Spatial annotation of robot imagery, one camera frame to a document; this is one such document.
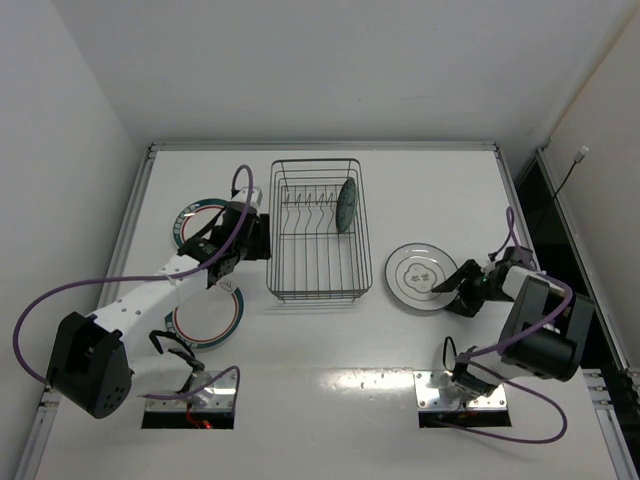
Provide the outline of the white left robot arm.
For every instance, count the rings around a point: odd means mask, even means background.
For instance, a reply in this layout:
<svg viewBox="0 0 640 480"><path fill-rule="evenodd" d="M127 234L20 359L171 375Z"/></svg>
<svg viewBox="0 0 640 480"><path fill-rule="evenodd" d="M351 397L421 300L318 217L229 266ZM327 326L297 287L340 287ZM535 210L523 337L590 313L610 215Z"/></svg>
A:
<svg viewBox="0 0 640 480"><path fill-rule="evenodd" d="M88 315L73 312L57 330L46 381L95 419L129 397L189 402L214 382L190 346L161 320L216 285L243 260L271 256L270 218L232 201L219 225L189 238L160 271Z"/></svg>

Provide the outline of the blue floral green plate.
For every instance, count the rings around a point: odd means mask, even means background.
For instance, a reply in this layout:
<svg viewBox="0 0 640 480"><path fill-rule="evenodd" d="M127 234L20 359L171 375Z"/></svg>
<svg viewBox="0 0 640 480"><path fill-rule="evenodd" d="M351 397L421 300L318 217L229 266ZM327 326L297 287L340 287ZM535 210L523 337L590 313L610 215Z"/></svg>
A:
<svg viewBox="0 0 640 480"><path fill-rule="evenodd" d="M349 177L342 185L336 203L335 222L338 233L344 233L349 229L356 214L357 202L357 184L354 178Z"/></svg>

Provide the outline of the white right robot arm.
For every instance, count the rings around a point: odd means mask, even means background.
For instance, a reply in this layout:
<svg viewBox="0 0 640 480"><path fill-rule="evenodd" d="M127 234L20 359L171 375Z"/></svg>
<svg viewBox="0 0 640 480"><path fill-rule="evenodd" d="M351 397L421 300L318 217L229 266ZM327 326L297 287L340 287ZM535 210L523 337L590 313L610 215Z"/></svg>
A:
<svg viewBox="0 0 640 480"><path fill-rule="evenodd" d="M569 381L578 370L594 303L566 283L532 267L533 252L510 246L481 266L467 260L435 293L452 293L447 309L472 318L485 303L506 302L511 310L496 343L472 346L455 356L450 390L470 402L491 395L514 379Z"/></svg>

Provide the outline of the white plate teal rim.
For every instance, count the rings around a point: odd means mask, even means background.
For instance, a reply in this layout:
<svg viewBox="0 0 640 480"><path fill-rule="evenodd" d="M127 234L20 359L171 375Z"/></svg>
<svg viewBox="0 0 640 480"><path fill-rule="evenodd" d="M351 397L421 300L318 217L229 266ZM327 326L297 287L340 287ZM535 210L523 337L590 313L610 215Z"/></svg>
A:
<svg viewBox="0 0 640 480"><path fill-rule="evenodd" d="M384 278L391 295L402 305L419 312L444 310L455 292L439 293L435 288L458 270L445 251L426 243L410 243L395 249L387 258Z"/></svg>

